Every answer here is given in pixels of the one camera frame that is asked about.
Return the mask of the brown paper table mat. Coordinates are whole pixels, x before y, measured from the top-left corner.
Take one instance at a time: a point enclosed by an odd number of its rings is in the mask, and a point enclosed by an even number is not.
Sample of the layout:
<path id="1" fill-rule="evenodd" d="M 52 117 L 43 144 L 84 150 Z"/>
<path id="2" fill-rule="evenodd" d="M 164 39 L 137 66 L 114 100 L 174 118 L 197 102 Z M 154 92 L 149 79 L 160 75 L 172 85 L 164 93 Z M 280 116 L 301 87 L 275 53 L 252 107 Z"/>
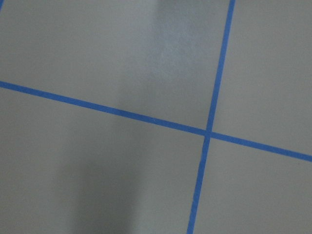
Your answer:
<path id="1" fill-rule="evenodd" d="M 309 0 L 3 0 L 3 234 L 309 234 Z"/>

